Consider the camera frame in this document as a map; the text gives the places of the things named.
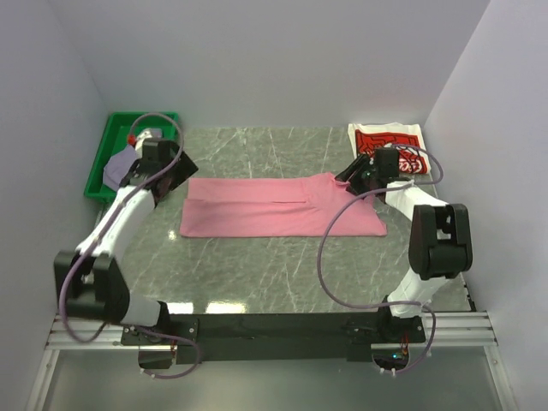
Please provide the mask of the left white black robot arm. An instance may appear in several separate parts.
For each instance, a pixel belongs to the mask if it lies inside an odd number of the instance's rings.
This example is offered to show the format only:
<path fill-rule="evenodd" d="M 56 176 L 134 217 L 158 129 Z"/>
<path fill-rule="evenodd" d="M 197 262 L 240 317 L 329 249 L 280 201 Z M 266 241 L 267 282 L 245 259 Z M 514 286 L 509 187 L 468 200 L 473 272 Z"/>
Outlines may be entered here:
<path fill-rule="evenodd" d="M 62 322 L 90 319 L 102 325 L 140 327 L 148 342 L 160 344 L 171 333 L 169 309 L 131 292 L 118 264 L 146 217 L 171 191 L 198 170 L 173 140 L 148 138 L 141 155 L 122 178 L 110 209 L 73 251 L 54 259 L 58 309 Z"/>

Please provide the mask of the pink t-shirt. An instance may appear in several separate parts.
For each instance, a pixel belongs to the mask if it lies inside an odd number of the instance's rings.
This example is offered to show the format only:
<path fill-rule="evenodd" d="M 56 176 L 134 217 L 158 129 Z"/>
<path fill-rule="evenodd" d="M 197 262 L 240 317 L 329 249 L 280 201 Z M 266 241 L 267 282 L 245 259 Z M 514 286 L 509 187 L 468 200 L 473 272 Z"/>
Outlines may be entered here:
<path fill-rule="evenodd" d="M 192 178 L 180 235 L 319 237 L 354 196 L 331 173 L 297 178 Z"/>

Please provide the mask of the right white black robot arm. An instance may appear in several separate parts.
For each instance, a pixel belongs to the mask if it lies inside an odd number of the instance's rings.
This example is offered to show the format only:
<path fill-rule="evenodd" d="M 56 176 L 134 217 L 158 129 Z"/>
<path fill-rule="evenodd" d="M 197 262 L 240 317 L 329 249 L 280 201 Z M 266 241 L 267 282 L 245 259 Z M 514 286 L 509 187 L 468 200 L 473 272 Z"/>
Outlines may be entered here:
<path fill-rule="evenodd" d="M 382 343 L 406 337 L 424 340 L 420 330 L 422 308 L 448 281 L 468 271 L 473 249 L 468 209 L 439 200 L 409 177 L 400 175 L 401 145 L 380 147 L 371 158 L 359 155 L 335 180 L 361 198 L 379 198 L 411 223 L 409 269 L 376 312 L 376 332 Z"/>

